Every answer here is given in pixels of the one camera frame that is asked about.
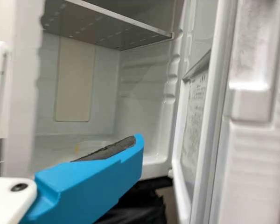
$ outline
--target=yellow stain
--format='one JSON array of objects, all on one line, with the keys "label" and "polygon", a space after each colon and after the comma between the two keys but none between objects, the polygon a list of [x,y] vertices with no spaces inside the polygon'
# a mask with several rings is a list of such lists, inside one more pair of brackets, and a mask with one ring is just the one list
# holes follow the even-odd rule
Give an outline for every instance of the yellow stain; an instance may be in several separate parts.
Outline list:
[{"label": "yellow stain", "polygon": [[78,154],[79,149],[80,149],[80,144],[76,144],[75,150],[74,150],[76,154]]}]

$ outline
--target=refrigerator door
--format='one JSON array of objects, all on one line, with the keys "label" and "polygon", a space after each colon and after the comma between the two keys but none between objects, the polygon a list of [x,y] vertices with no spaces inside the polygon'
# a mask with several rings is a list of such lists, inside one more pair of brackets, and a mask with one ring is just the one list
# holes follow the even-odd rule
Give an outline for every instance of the refrigerator door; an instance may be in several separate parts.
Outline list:
[{"label": "refrigerator door", "polygon": [[194,31],[192,49],[196,49],[200,57],[197,59],[196,52],[191,49],[195,64],[181,81],[172,171],[178,218],[182,224],[209,222],[235,5],[236,1],[219,0],[213,18],[206,7],[203,14],[208,17],[208,23],[213,22],[213,28],[212,33],[209,30],[204,33],[212,36],[206,39],[208,41],[199,41],[198,46]]},{"label": "refrigerator door", "polygon": [[280,223],[280,0],[239,0],[210,224]]}]

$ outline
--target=screw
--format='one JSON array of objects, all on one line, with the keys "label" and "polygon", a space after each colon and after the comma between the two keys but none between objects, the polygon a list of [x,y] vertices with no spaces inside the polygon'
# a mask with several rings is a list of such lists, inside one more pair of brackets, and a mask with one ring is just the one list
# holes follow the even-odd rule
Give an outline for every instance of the screw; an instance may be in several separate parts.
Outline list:
[{"label": "screw", "polygon": [[28,184],[18,183],[11,188],[11,191],[13,191],[13,192],[21,191],[21,190],[24,190],[26,187],[28,187]]}]

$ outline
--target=beige panel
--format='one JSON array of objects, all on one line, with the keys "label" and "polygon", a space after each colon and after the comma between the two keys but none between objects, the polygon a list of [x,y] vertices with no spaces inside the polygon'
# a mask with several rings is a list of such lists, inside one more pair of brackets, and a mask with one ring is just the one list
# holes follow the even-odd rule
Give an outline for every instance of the beige panel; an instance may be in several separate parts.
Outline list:
[{"label": "beige panel", "polygon": [[94,69],[94,46],[61,37],[56,121],[88,121]]}]

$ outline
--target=door shelf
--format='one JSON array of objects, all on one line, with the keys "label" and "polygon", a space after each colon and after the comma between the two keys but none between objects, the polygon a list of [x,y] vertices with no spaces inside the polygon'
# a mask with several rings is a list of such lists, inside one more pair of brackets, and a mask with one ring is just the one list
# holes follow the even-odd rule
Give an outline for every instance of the door shelf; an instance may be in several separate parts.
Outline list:
[{"label": "door shelf", "polygon": [[46,0],[42,27],[47,33],[120,51],[174,37],[83,0]]}]

